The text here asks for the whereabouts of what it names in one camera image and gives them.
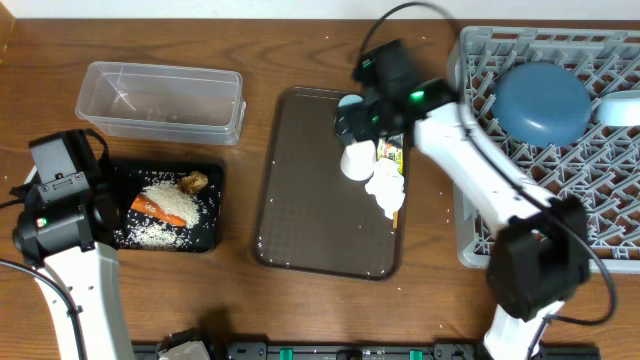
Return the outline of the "light blue plastic cup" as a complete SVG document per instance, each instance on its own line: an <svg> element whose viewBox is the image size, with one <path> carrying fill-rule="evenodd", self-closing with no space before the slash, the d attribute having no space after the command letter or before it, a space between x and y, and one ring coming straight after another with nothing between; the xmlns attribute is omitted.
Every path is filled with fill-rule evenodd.
<svg viewBox="0 0 640 360"><path fill-rule="evenodd" d="M356 94L349 94L342 97L338 103L338 108L343 109L352 105L357 105L363 102L363 98Z"/></svg>

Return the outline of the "pile of white rice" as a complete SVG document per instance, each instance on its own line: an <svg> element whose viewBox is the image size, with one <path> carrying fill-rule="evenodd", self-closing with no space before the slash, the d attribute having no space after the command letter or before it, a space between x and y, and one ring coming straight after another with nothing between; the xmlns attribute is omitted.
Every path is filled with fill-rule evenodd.
<svg viewBox="0 0 640 360"><path fill-rule="evenodd" d="M198 193L186 195L179 190L177 183L193 171L206 175L209 182ZM219 169L136 169L129 172L129 177L135 198L138 195L146 196L166 213L184 219L187 225L172 226L130 207L123 228L115 232L120 248L204 253L216 247L223 184L223 176Z"/></svg>

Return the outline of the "orange carrot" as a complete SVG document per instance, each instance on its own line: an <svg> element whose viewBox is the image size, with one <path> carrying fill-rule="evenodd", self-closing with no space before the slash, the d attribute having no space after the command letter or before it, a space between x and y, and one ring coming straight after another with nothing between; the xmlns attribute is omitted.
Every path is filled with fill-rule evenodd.
<svg viewBox="0 0 640 360"><path fill-rule="evenodd" d="M166 213L158 204L148 199L146 196L138 195L132 205L131 209L137 212L147 214L151 217L157 218L163 222L166 222L172 226L185 227L186 221L178 216Z"/></svg>

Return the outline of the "silver green snack wrapper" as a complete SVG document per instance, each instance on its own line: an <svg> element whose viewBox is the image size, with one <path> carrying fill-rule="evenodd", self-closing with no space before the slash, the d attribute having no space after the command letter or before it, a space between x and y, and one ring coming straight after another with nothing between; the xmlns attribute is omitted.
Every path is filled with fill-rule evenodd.
<svg viewBox="0 0 640 360"><path fill-rule="evenodd" d="M377 159L382 158L393 161L398 166L398 172L403 173L404 165L404 135L394 135L378 141L376 155Z"/></svg>

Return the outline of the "white paper napkin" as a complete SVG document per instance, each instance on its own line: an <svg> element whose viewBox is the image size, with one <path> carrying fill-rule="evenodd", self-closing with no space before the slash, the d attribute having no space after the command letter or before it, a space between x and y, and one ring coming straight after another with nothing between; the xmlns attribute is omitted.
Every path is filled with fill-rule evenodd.
<svg viewBox="0 0 640 360"><path fill-rule="evenodd" d="M373 176L365 185L365 191L373 195L378 206L388 219L400 210L404 203L404 176L399 165L387 158L381 158L374 165Z"/></svg>

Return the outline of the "brown food scrap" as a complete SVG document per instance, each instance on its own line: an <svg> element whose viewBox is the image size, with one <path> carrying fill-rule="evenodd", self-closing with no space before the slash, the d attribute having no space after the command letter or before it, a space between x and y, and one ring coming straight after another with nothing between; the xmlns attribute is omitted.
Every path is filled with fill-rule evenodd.
<svg viewBox="0 0 640 360"><path fill-rule="evenodd" d="M193 171L177 183L179 190L186 195L194 195L208 185L208 177L201 172Z"/></svg>

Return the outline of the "large dark blue bowl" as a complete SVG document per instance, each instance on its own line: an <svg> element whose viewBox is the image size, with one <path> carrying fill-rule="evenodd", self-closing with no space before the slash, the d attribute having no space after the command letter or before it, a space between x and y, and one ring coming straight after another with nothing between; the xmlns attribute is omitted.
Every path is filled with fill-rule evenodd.
<svg viewBox="0 0 640 360"><path fill-rule="evenodd" d="M586 131L592 105L582 82L549 63L527 63L506 72L491 107L499 125L517 141L566 146Z"/></svg>

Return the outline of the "light blue small bowl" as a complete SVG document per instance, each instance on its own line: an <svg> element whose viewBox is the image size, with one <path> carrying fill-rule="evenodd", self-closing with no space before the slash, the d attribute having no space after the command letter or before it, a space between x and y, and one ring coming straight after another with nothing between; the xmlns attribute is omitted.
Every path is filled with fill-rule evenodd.
<svg viewBox="0 0 640 360"><path fill-rule="evenodd" d="M638 90L625 90L607 94L596 109L596 121L607 126L629 127L640 123Z"/></svg>

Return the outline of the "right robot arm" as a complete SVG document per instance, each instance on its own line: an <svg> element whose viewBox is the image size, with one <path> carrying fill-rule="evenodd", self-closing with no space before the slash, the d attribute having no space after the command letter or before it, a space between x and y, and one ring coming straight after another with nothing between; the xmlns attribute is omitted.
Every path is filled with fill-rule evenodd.
<svg viewBox="0 0 640 360"><path fill-rule="evenodd" d="M489 139L462 92L443 79L376 80L339 100L334 121L347 149L410 134L459 186L495 238L486 270L497 308L483 346L492 359L532 359L546 327L590 278L587 214L575 197L538 186Z"/></svg>

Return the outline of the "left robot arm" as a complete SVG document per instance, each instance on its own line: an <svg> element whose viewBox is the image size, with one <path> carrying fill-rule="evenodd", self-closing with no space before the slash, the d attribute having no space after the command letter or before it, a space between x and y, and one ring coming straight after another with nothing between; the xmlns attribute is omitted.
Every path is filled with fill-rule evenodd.
<svg viewBox="0 0 640 360"><path fill-rule="evenodd" d="M119 290L120 211L85 172L44 182L32 169L14 242L47 302L63 359L133 359Z"/></svg>

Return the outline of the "black waste tray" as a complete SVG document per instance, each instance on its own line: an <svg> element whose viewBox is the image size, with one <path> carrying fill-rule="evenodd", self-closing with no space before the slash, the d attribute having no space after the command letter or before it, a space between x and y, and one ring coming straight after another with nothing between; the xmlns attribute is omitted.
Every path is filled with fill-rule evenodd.
<svg viewBox="0 0 640 360"><path fill-rule="evenodd" d="M218 217L224 183L216 164L176 161L115 159L120 194L126 202L138 195L144 209L127 209L121 229L115 232L120 249L204 253L218 244ZM204 188L181 194L178 183L202 174Z"/></svg>

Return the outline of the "grey plastic dishwasher rack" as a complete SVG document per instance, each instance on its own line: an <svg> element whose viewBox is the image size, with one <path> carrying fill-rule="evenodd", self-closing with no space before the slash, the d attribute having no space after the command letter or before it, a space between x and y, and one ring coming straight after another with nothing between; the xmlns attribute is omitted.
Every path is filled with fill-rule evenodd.
<svg viewBox="0 0 640 360"><path fill-rule="evenodd" d="M581 199L588 242L612 273L639 271L639 129L592 120L578 142L535 147L513 139L492 113L495 86L512 68L554 64L585 86L594 108L605 96L639 87L636 31L468 26L449 56L477 121L527 175L552 193Z"/></svg>

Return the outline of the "dark brown serving tray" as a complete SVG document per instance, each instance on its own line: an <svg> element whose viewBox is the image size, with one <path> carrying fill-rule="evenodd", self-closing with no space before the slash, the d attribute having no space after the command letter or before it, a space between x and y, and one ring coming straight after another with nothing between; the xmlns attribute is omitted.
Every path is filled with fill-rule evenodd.
<svg viewBox="0 0 640 360"><path fill-rule="evenodd" d="M252 239L263 266L368 281L401 263L402 227L340 169L333 123L341 91L292 87L279 97Z"/></svg>

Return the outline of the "clear plastic bin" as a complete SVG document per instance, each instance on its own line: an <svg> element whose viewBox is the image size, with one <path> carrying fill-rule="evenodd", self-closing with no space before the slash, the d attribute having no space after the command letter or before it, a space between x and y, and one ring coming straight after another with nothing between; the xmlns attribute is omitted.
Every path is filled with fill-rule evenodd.
<svg viewBox="0 0 640 360"><path fill-rule="evenodd" d="M110 136L203 145L237 144L245 110L237 72L104 61L89 65L75 107Z"/></svg>

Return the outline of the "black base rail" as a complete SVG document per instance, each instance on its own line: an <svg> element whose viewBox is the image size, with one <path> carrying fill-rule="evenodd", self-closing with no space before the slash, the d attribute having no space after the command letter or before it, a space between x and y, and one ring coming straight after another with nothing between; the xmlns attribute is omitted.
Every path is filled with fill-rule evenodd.
<svg viewBox="0 0 640 360"><path fill-rule="evenodd" d="M489 352L480 343L445 342L395 346L381 344L270 343L257 338L215 341L200 329L169 335L160 343L133 345L136 359L215 360L478 360Z"/></svg>

